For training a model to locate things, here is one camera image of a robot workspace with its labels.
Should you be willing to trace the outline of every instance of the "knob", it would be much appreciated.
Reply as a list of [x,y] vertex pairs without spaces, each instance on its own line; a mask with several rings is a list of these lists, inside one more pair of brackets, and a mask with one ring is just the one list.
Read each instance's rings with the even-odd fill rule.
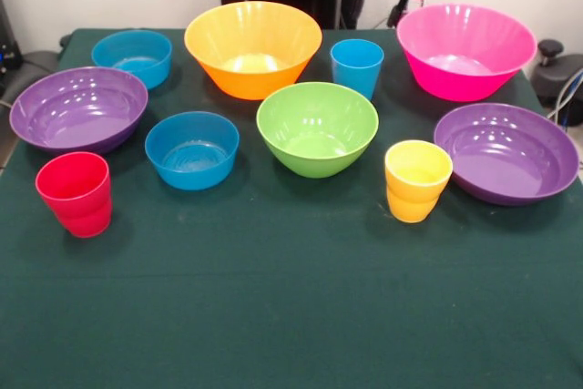
[[538,43],[538,50],[545,58],[554,58],[565,50],[562,43],[557,40],[541,40]]

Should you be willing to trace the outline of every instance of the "blue bowl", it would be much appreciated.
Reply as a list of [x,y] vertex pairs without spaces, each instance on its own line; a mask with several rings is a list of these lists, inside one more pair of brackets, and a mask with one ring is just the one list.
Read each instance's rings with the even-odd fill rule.
[[233,169],[239,131],[227,118],[204,111],[159,122],[146,137],[146,155],[160,177],[183,190],[203,190]]
[[169,75],[172,43],[158,32],[121,31],[100,40],[93,47],[91,58],[96,66],[118,68],[135,75],[150,90]]

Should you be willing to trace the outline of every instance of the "pink bowl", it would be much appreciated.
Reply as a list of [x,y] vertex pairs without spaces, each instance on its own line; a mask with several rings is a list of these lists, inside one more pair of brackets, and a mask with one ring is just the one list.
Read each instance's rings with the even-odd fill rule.
[[397,38],[419,86],[456,102],[492,95],[537,53],[528,28],[476,5],[417,9],[399,22]]

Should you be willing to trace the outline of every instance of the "cup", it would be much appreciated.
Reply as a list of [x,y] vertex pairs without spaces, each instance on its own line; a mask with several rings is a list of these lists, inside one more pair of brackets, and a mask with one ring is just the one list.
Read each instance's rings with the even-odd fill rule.
[[386,197],[398,220],[416,223],[434,209],[454,164],[443,149],[422,140],[392,145],[384,155]]
[[334,82],[371,100],[384,60],[383,50],[372,41],[355,38],[336,43],[330,56]]
[[111,179],[107,162],[91,152],[50,160],[36,175],[38,194],[57,220],[76,237],[102,233],[111,221]]

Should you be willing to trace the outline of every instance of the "bowl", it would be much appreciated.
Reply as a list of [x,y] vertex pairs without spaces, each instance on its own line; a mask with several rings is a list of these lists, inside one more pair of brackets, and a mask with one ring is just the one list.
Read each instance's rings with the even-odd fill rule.
[[373,104],[348,87],[304,82],[261,102],[257,127],[284,166],[306,178],[325,178],[363,154],[379,118]]
[[184,43],[222,91],[262,100],[298,79],[322,43],[322,30],[291,6],[238,2],[194,19]]
[[476,5],[430,5],[397,26],[415,80],[428,93],[471,102],[491,96],[537,53],[516,19]]
[[10,111],[10,125],[22,140],[52,154],[104,154],[134,132],[147,104],[146,87],[127,72],[72,68],[23,91]]
[[213,187],[230,174],[239,131],[205,111],[180,113],[159,122],[146,137],[146,155],[160,177],[183,190]]
[[435,144],[454,162],[453,179],[476,198],[525,205],[566,189],[578,174],[578,153],[561,128],[506,104],[472,104],[439,120]]
[[169,75],[172,43],[158,32],[121,31],[100,40],[91,58],[96,66],[118,68],[139,77],[150,90]]

